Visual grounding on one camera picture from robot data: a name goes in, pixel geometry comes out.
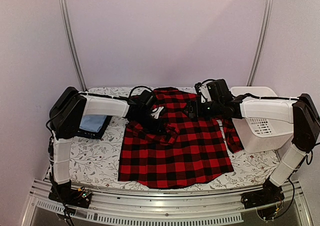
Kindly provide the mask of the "red black plaid shirt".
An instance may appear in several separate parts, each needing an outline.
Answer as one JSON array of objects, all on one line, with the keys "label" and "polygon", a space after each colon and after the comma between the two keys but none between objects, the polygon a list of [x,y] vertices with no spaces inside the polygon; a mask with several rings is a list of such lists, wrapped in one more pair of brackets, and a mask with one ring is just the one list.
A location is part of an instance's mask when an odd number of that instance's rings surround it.
[{"label": "red black plaid shirt", "polygon": [[122,141],[118,180],[138,182],[151,189],[179,189],[206,184],[232,172],[229,153],[243,149],[229,119],[189,118],[184,110],[197,95],[174,87],[156,88],[165,108],[168,135],[147,133],[141,124],[129,122]]}]

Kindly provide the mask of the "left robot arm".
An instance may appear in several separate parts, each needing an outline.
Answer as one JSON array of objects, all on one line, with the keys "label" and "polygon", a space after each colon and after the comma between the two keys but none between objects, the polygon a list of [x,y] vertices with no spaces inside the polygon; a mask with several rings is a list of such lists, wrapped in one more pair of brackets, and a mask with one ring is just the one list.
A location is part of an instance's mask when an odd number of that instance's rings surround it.
[{"label": "left robot arm", "polygon": [[74,137],[101,139],[112,117],[139,123],[147,132],[166,134],[166,125],[159,118],[160,109],[153,111],[157,98],[144,90],[136,96],[109,96],[78,91],[67,87],[49,112],[48,129],[51,132],[50,164],[55,195],[63,202],[74,199],[70,182],[69,161]]}]

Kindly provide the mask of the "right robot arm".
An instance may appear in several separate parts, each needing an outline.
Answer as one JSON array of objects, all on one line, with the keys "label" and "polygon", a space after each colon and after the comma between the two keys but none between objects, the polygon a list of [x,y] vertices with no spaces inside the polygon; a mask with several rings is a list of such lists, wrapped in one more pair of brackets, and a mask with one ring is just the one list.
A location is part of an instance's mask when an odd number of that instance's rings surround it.
[{"label": "right robot arm", "polygon": [[191,119],[231,119],[247,153],[280,149],[288,140],[279,165],[259,192],[262,204],[278,196],[278,189],[298,170],[301,162],[316,146],[320,134],[320,116],[307,93],[278,96],[267,86],[233,86],[224,79],[197,83],[198,99],[189,101],[186,114]]}]

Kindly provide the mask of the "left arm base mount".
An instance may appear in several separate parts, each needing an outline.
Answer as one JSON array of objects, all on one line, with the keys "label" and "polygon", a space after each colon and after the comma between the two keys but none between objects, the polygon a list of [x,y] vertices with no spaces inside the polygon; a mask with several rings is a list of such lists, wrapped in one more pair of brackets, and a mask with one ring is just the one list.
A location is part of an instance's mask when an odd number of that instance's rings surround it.
[{"label": "left arm base mount", "polygon": [[92,191],[80,187],[71,188],[69,184],[52,185],[48,198],[63,205],[88,209],[92,200]]}]

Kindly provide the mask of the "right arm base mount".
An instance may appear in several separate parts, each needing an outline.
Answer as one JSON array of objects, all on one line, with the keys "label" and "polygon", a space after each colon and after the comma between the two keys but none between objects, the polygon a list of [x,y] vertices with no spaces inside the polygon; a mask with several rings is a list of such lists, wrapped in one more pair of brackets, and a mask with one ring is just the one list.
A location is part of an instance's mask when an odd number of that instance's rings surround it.
[{"label": "right arm base mount", "polygon": [[243,193],[240,201],[245,209],[251,209],[280,202],[284,199],[285,196],[281,187],[267,186],[259,190]]}]

